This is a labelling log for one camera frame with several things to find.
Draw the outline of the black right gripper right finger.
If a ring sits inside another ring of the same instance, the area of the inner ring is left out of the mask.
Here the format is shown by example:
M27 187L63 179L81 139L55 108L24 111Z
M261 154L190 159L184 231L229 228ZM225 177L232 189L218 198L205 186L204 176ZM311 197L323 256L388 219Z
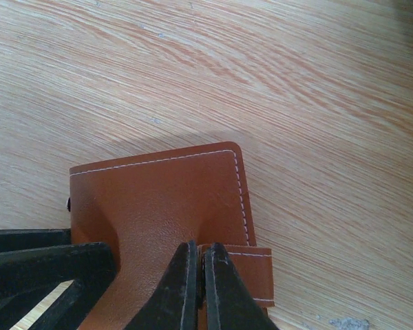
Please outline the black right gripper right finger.
M208 247L202 263L207 329L277 328L251 297L224 245Z

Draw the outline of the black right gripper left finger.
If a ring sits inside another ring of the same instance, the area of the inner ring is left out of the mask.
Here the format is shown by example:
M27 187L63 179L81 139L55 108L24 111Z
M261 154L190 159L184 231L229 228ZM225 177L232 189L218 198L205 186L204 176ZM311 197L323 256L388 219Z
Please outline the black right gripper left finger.
M151 298L126 329L196 329L198 253L194 241L178 246Z

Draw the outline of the brown leather card holder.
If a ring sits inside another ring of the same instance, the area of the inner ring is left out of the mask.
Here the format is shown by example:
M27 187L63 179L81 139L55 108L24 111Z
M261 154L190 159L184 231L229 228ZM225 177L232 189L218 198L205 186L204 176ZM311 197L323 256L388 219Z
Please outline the brown leather card holder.
M220 142L70 169L73 243L104 242L116 278L82 329L122 329L149 300L176 248L222 243L255 302L274 302L272 252L256 243L240 147Z

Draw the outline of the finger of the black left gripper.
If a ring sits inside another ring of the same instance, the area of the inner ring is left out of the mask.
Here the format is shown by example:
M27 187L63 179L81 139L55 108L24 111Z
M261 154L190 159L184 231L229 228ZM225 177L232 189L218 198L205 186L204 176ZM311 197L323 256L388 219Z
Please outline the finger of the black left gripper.
M0 230L0 253L70 244L70 229Z
M116 276L105 243L0 253L0 329L10 329L59 284L71 285L31 326L77 329Z

